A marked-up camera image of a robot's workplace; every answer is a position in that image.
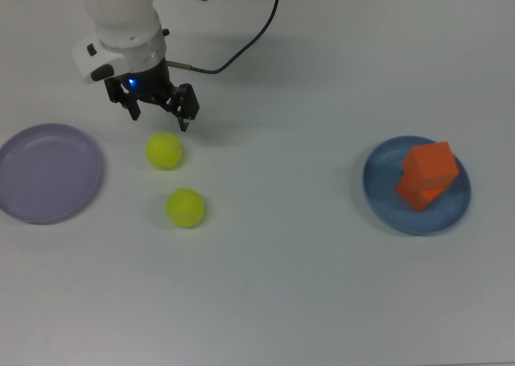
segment lavender plate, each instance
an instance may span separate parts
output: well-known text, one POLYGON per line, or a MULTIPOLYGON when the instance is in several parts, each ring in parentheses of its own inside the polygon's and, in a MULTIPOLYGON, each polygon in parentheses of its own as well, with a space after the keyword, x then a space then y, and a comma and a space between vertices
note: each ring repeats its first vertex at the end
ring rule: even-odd
POLYGON ((57 123, 30 127, 0 149, 0 209, 27 223, 56 223, 88 202, 101 172, 86 133, 57 123))

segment black cable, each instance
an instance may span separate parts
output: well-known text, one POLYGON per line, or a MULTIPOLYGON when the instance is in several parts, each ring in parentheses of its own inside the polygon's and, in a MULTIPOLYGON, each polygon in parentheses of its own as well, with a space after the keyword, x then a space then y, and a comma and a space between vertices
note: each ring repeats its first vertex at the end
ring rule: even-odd
POLYGON ((225 63, 222 67, 217 68, 216 70, 205 70, 203 68, 193 67, 190 64, 182 64, 182 63, 176 63, 176 62, 171 62, 171 61, 167 61, 167 66, 174 67, 174 68, 182 68, 184 70, 189 70, 189 71, 194 71, 194 72, 200 72, 202 74, 209 74, 209 75, 219 74, 220 72, 224 71, 228 66, 230 66, 234 60, 238 59, 241 54, 243 54, 245 51, 247 51, 249 48, 251 48, 252 45, 254 43, 256 43, 259 40, 259 38, 261 38, 263 36, 265 31, 268 29, 268 27, 272 23, 272 20, 274 20, 274 16, 275 16, 275 13, 277 12, 278 5, 279 5, 279 0, 275 0, 274 7, 272 8, 272 12, 270 13, 270 17, 266 21, 265 26, 259 31, 259 33, 254 37, 254 39, 250 40, 247 43, 247 45, 245 45, 240 51, 238 51, 236 53, 236 55, 234 55, 231 59, 229 59, 227 61, 227 63, 225 63))

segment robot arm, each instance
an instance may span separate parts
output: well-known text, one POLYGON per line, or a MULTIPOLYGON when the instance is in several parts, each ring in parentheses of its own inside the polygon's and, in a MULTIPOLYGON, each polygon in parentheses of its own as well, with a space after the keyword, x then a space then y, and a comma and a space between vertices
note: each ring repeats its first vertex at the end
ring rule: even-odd
POLYGON ((137 120, 138 101, 173 113, 182 131, 199 109, 191 85, 169 79, 167 46, 152 0, 83 0, 96 33, 79 42, 73 59, 86 83, 105 82, 112 102, 122 103, 137 120))

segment stacked blocks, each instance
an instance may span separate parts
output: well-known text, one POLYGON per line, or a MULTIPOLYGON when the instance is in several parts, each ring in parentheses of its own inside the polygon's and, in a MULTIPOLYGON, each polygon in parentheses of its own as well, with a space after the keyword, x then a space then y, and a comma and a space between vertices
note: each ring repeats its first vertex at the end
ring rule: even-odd
POLYGON ((459 174, 448 142, 413 146, 402 168, 404 176, 395 191, 417 212, 448 189, 459 174))

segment yellow tennis ball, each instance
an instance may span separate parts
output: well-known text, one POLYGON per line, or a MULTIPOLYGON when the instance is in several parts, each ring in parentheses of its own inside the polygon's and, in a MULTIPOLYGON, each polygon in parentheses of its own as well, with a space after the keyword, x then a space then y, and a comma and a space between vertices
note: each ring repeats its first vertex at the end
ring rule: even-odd
POLYGON ((180 161, 183 147, 172 133, 156 133, 148 139, 145 154, 152 165, 158 169, 171 169, 180 161))
POLYGON ((167 216, 178 227, 193 227, 202 220, 203 215, 204 201, 193 189, 183 187, 168 197, 167 216))

